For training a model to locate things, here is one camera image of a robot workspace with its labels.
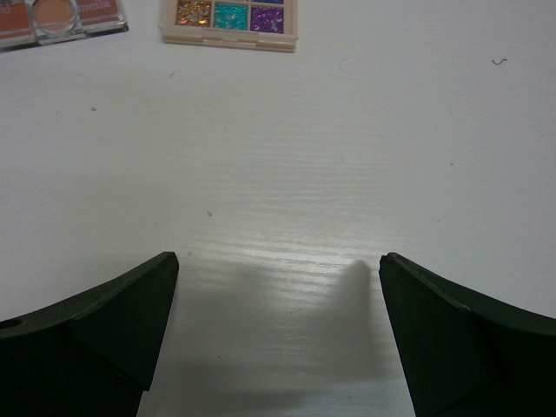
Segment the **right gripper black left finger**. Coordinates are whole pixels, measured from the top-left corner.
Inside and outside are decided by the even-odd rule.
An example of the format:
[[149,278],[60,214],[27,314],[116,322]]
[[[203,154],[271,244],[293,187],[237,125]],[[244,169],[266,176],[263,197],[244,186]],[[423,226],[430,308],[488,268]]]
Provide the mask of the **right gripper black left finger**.
[[151,387],[179,271],[162,252],[1,323],[3,416],[135,416]]

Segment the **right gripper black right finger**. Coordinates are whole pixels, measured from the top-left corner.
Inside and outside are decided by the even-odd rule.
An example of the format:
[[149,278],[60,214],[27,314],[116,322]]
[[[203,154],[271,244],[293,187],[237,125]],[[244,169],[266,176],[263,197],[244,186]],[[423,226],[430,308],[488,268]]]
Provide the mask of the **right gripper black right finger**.
[[396,253],[380,282],[418,416],[553,416],[555,320]]

